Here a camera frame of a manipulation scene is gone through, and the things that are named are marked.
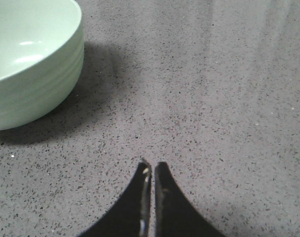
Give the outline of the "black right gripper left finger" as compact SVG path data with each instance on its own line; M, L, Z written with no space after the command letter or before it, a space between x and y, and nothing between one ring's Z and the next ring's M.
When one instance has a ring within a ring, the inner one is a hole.
M142 161L115 204L81 237L147 237L150 220L151 166Z

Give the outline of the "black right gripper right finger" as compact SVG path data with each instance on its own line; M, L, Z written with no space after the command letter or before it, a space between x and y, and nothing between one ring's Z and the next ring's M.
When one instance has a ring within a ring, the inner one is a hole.
M224 236L191 205L166 162L159 162L155 168L155 210L157 237Z

